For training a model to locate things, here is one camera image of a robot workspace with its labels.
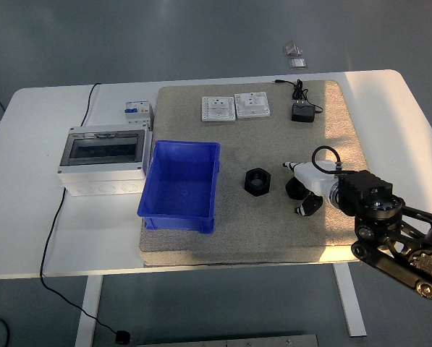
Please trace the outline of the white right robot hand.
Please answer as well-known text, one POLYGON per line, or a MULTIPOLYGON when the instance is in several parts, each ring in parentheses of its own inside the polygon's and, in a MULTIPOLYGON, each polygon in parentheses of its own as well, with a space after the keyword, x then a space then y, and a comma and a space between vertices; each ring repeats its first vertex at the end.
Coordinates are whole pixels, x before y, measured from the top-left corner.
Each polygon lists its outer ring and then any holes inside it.
POLYGON ((293 172, 285 189, 289 198, 301 200, 295 212, 301 216, 311 216, 327 201, 338 208, 338 178, 332 173, 318 170, 311 162, 284 162, 283 167, 293 172))

